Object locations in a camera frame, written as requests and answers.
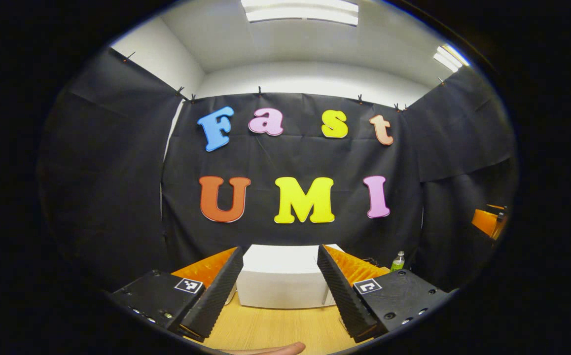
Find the white ceiling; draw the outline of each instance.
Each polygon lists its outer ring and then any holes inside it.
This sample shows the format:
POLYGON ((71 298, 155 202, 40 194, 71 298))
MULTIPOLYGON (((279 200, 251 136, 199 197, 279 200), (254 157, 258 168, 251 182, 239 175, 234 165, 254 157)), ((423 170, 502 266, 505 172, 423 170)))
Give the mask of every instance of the white ceiling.
POLYGON ((207 73, 276 61, 381 70, 427 87, 452 72, 432 56, 445 40, 380 0, 354 0, 358 26, 315 20, 248 23, 240 0, 189 0, 161 18, 207 73))

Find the wooden table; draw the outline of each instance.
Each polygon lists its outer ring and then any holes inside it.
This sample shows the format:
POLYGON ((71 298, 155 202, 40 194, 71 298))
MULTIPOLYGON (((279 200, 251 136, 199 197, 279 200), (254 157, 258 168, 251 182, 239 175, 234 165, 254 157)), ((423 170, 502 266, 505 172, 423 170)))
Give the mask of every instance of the wooden table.
POLYGON ((340 323, 337 306, 302 310, 245 307, 237 293, 222 308, 211 336, 202 345, 238 350, 274 348, 294 342, 306 345, 302 355, 326 355, 356 345, 340 323))

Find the fluorescent light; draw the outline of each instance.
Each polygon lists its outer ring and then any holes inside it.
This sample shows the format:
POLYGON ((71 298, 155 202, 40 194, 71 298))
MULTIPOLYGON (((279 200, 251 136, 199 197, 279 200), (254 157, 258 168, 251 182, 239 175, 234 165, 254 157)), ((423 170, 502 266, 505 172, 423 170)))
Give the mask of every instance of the fluorescent light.
POLYGON ((445 65, 448 69, 452 70, 452 72, 457 72, 457 70, 459 70, 457 66, 453 65, 452 62, 448 61, 448 59, 439 53, 435 53, 434 58, 442 65, 445 65))
POLYGON ((283 5, 326 6, 345 11, 358 12, 358 5, 342 0, 241 0, 246 7, 271 7, 283 5))
POLYGON ((455 67, 457 68, 463 67, 463 63, 459 62, 457 58, 454 58, 454 56, 452 56, 452 54, 450 54, 450 52, 448 52, 447 50, 443 49, 443 47, 438 47, 437 52, 439 52, 439 54, 448 59, 448 61, 452 62, 452 64, 455 65, 455 67))
POLYGON ((452 54, 452 56, 454 56, 455 58, 457 58, 459 61, 461 61, 461 63, 463 63, 463 65, 470 65, 470 63, 468 63, 465 58, 463 58, 463 56, 461 54, 459 54, 459 52, 457 52, 456 49, 450 47, 449 44, 446 44, 443 46, 443 49, 447 50, 448 52, 450 52, 450 54, 452 54))
POLYGON ((358 25, 358 17, 346 13, 326 9, 307 7, 279 7, 275 9, 262 9, 247 13, 248 22, 263 20, 276 20, 279 18, 311 18, 314 20, 327 20, 347 25, 358 25))

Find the pink letter i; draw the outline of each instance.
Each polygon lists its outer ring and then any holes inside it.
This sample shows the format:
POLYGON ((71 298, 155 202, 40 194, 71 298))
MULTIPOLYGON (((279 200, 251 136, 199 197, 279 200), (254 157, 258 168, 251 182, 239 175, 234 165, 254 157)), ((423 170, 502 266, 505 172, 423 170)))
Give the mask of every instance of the pink letter i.
POLYGON ((371 209, 366 215, 369 218, 390 215, 391 211, 387 207, 387 202, 384 199, 384 190, 382 189, 386 179, 383 176, 367 176, 362 181, 369 188, 369 197, 371 198, 371 209))

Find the plastic bottle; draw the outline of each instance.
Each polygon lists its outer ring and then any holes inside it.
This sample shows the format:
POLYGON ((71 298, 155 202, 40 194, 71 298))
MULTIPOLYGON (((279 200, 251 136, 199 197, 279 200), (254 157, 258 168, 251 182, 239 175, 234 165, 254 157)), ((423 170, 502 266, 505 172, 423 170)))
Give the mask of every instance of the plastic bottle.
POLYGON ((391 272, 398 271, 403 268, 404 261, 403 251, 398 252, 397 257, 393 260, 393 265, 391 265, 391 272))

